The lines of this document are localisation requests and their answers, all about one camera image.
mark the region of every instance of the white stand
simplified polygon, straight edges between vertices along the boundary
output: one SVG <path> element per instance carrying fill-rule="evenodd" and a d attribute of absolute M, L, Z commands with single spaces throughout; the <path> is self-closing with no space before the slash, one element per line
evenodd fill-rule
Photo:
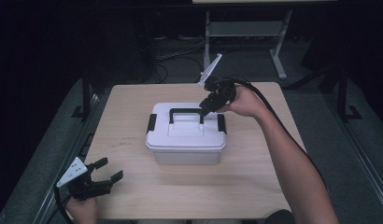
<path fill-rule="evenodd" d="M 204 68 L 211 64 L 209 59 L 209 41 L 211 36 L 277 36 L 278 41 L 270 55 L 280 79 L 286 79 L 284 68 L 278 58 L 288 24 L 291 19 L 288 10 L 283 21 L 211 21 L 209 11 L 206 13 L 206 50 L 204 52 Z"/>

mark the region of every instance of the forearm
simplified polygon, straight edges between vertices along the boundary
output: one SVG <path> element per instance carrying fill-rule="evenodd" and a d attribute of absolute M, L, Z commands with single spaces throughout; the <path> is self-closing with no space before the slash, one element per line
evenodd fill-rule
<path fill-rule="evenodd" d="M 253 116 L 261 125 L 279 184 L 297 223 L 338 223 L 323 181 L 304 152 L 268 110 Z"/>

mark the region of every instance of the black cable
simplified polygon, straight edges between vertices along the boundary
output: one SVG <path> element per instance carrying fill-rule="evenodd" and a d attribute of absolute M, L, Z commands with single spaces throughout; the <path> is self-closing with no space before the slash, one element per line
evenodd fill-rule
<path fill-rule="evenodd" d="M 62 204 L 62 201 L 61 201 L 60 190 L 55 185 L 54 185 L 54 197 L 55 197 L 55 202 L 57 203 L 58 211 L 60 211 L 60 213 L 64 217 L 66 223 L 74 224 L 73 221 L 68 216 L 68 214 L 66 213 L 64 205 Z"/>
<path fill-rule="evenodd" d="M 159 77 L 159 80 L 155 80 L 155 82 L 156 82 L 156 84 L 161 84 L 161 83 L 164 83 L 165 80 L 168 77 L 168 69 L 165 66 L 161 65 L 161 64 L 157 64 L 157 66 L 161 67 L 165 71 L 165 75 L 164 75 L 163 78 L 160 76 L 160 73 L 159 73 L 159 71 L 157 69 L 155 71 L 155 74 Z"/>
<path fill-rule="evenodd" d="M 67 202 L 70 200 L 70 197 L 71 195 L 68 195 L 64 200 L 63 200 L 63 204 L 67 204 Z M 51 213 L 49 219 L 47 220 L 46 224 L 49 224 L 51 222 L 51 220 L 54 218 L 55 214 L 57 214 L 59 208 L 58 206 L 55 208 L 55 210 Z"/>
<path fill-rule="evenodd" d="M 268 103 L 267 99 L 264 97 L 264 95 L 258 90 L 258 88 L 254 87 L 250 82 L 248 81 L 245 81 L 245 80 L 241 80 L 239 78 L 233 78 L 233 77 L 227 77 L 227 78 L 223 78 L 221 80 L 218 80 L 218 81 L 215 81 L 214 83 L 221 83 L 222 81 L 233 81 L 234 83 L 237 83 L 237 84 L 240 84 L 242 86 L 245 86 L 247 87 L 248 89 L 250 89 L 251 91 L 255 92 L 255 94 L 261 98 L 262 102 L 264 103 L 264 105 L 267 107 L 267 109 L 273 114 L 273 116 L 276 118 L 276 120 L 278 121 L 279 125 L 282 127 L 282 129 L 285 131 L 285 133 L 291 138 L 292 142 L 294 144 L 296 144 L 296 146 L 305 154 L 305 156 L 310 160 L 311 164 L 313 164 L 314 168 L 317 170 L 320 178 L 322 179 L 322 182 L 324 184 L 324 186 L 328 189 L 327 185 L 326 185 L 326 182 L 325 182 L 325 179 L 323 178 L 322 176 L 322 173 L 320 172 L 320 170 L 318 169 L 317 165 L 312 161 L 312 159 L 310 158 L 310 156 L 305 152 L 305 150 L 296 142 L 296 140 L 294 140 L 293 136 L 288 132 L 287 128 L 285 127 L 285 125 L 282 123 L 281 119 L 278 117 L 276 111 L 273 109 L 273 107 L 270 105 L 270 103 Z"/>

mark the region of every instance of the person's arm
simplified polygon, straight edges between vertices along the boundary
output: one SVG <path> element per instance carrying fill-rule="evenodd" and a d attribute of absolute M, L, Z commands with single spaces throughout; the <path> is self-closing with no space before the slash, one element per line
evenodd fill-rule
<path fill-rule="evenodd" d="M 78 224 L 95 224 L 98 219 L 98 202 L 96 198 L 78 201 L 71 197 L 66 204 L 66 210 Z"/>
<path fill-rule="evenodd" d="M 237 86 L 235 100 L 219 112 L 226 111 L 253 117 L 262 127 L 296 223 L 339 223 L 318 171 L 253 91 Z"/>

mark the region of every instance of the gray carpet floor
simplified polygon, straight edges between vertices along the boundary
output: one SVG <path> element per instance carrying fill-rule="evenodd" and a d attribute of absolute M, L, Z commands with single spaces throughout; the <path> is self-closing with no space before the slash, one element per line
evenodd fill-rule
<path fill-rule="evenodd" d="M 275 81 L 287 86 L 310 74 L 300 65 L 308 42 L 290 41 L 284 44 L 280 53 L 289 77 L 285 81 L 279 80 L 268 52 L 273 41 L 221 42 L 213 46 L 211 60 L 217 52 L 223 53 L 214 76 L 241 76 L 250 81 Z M 158 52 L 167 55 L 192 45 L 195 43 L 164 40 L 158 43 Z M 157 73 L 146 83 L 155 83 L 165 76 L 163 83 L 192 83 L 199 77 L 202 60 L 202 52 L 198 51 L 173 60 L 158 61 Z M 356 157 L 342 122 L 328 103 L 327 99 L 332 99 L 335 92 L 330 95 L 319 92 L 320 81 L 321 78 L 317 78 L 296 91 L 284 91 L 306 150 L 327 182 L 342 223 L 383 223 L 383 205 Z M 89 133 L 95 132 L 109 94 L 110 88 L 100 92 L 89 119 L 81 122 L 71 118 L 75 107 L 81 105 L 80 81 L 75 84 L 9 199 L 0 223 L 45 222 L 53 213 L 52 198 L 46 195 L 60 168 L 83 148 Z M 383 124 L 352 82 L 349 82 L 348 103 L 355 105 L 362 114 L 362 119 L 352 120 L 349 125 L 383 179 Z M 57 213 L 50 223 L 64 223 L 64 220 Z M 100 220 L 100 223 L 127 221 Z"/>

